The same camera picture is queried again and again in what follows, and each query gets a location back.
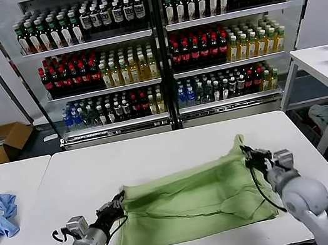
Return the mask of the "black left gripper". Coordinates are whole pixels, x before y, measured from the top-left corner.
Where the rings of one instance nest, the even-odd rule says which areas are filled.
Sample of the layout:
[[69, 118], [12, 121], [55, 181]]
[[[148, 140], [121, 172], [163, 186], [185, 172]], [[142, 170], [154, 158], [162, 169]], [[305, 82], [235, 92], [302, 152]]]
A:
[[101, 229], [111, 228], [113, 223], [124, 217], [123, 201], [125, 192], [121, 191], [112, 199], [96, 211], [97, 224]]

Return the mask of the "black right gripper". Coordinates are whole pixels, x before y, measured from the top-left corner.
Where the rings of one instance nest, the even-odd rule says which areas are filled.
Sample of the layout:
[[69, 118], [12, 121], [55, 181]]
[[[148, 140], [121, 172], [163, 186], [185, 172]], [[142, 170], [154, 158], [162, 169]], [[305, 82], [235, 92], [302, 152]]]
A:
[[264, 149], [254, 149], [250, 146], [240, 146], [240, 150], [245, 156], [247, 168], [254, 169], [262, 173], [264, 179], [270, 169], [272, 169], [272, 152]]

